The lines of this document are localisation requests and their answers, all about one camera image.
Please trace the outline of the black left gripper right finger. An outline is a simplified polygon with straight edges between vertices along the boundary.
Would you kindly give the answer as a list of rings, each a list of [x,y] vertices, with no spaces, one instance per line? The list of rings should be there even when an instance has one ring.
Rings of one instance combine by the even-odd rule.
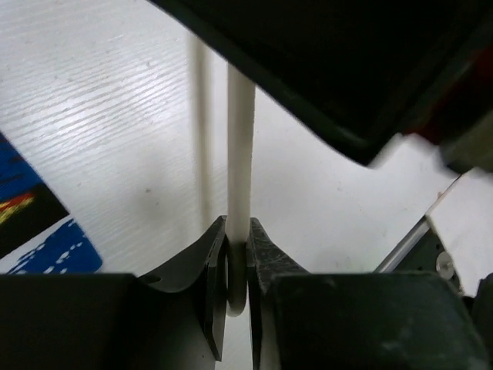
[[[246,275],[250,305],[250,338],[254,369],[280,369],[271,283],[285,274],[306,274],[270,239],[255,217],[246,243]]]

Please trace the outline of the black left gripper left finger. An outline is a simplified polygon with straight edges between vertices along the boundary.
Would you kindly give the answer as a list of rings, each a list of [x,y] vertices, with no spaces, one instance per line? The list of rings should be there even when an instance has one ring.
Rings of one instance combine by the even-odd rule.
[[[226,218],[139,278],[146,362],[219,362],[226,320]]]

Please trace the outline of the blue white red patterned trousers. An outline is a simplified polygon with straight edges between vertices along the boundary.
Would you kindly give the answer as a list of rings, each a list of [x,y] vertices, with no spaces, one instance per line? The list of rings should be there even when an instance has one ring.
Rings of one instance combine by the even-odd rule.
[[[102,258],[75,218],[1,136],[1,272],[95,273]]]

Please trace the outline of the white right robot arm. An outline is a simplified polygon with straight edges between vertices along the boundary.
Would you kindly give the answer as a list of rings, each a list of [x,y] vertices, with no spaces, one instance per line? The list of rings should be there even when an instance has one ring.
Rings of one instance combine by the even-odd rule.
[[[159,1],[339,153],[417,134],[492,169],[490,1]]]

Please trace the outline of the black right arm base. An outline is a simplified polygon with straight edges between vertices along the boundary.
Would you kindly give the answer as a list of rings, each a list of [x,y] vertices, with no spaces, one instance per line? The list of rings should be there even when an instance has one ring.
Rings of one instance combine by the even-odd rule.
[[[474,169],[460,175],[375,271],[435,273],[474,296],[492,273],[492,174]]]

